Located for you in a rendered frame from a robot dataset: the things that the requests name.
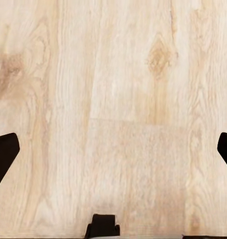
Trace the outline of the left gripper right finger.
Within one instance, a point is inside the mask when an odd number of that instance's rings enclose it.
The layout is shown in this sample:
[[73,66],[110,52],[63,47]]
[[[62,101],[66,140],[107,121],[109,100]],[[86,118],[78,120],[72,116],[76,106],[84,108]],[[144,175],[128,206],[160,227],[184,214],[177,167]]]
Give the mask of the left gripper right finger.
[[217,150],[227,164],[227,132],[221,132]]

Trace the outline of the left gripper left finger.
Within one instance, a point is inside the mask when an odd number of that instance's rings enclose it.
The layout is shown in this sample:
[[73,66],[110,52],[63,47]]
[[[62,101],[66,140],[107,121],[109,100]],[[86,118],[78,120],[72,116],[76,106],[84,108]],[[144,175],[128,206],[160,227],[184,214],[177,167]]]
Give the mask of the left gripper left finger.
[[0,136],[0,182],[20,152],[20,145],[15,132]]

